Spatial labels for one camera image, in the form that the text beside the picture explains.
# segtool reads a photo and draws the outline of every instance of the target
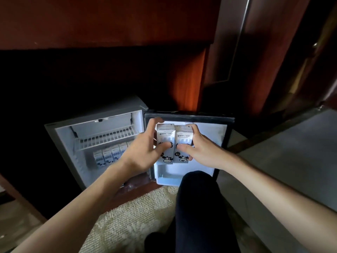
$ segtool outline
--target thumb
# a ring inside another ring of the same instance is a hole
[[[157,147],[154,149],[154,151],[161,155],[161,153],[164,153],[166,149],[169,149],[172,146],[171,142],[163,142],[161,144],[158,144]]]
[[[193,156],[193,153],[195,151],[194,147],[192,147],[188,144],[178,144],[177,149],[179,149],[180,151],[185,152],[189,155],[192,155],[192,156]]]

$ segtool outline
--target fridge door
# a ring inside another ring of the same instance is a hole
[[[175,125],[195,123],[202,134],[207,136],[210,140],[215,142],[222,148],[226,148],[232,127],[234,124],[234,117],[228,115],[211,115],[195,112],[156,112],[149,110],[144,113],[145,127],[151,118],[161,117],[165,123],[174,123]],[[189,161],[188,163],[173,163],[169,165],[157,165],[149,170],[151,179],[155,180],[158,184],[168,186],[179,186],[182,177],[195,170],[204,171],[215,179],[219,170],[201,165],[196,160]]]

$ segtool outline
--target wire rack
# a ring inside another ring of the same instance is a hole
[[[98,145],[103,145],[119,139],[137,135],[138,132],[134,125],[121,127],[111,131],[88,136],[86,138],[75,139],[75,151],[84,150]]]

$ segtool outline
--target right hand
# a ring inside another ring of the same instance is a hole
[[[223,169],[226,156],[230,153],[201,134],[196,124],[189,124],[193,128],[194,147],[187,144],[178,144],[177,149],[189,154],[204,166]]]

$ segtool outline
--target milk carton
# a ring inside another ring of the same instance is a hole
[[[127,149],[127,143],[121,143],[118,146],[119,146],[119,149],[121,150],[121,155],[124,154],[124,152]]]
[[[176,125],[176,138],[174,146],[174,163],[188,163],[188,154],[177,149],[177,144],[192,144],[193,129],[190,125]]]
[[[93,154],[94,154],[94,158],[95,158],[97,166],[99,167],[104,166],[105,161],[104,161],[102,150],[95,151]]]
[[[122,156],[118,145],[112,146],[111,152],[115,162]]]
[[[114,157],[112,156],[111,147],[105,148],[102,150],[105,163],[110,165],[114,163]]]
[[[159,160],[156,162],[158,165],[172,164],[174,156],[174,139],[176,129],[174,124],[158,123],[157,124],[157,144],[163,142],[171,142],[171,147],[161,154]]]
[[[131,143],[133,142],[133,140],[126,142],[127,143],[127,147],[129,147],[131,145]]]

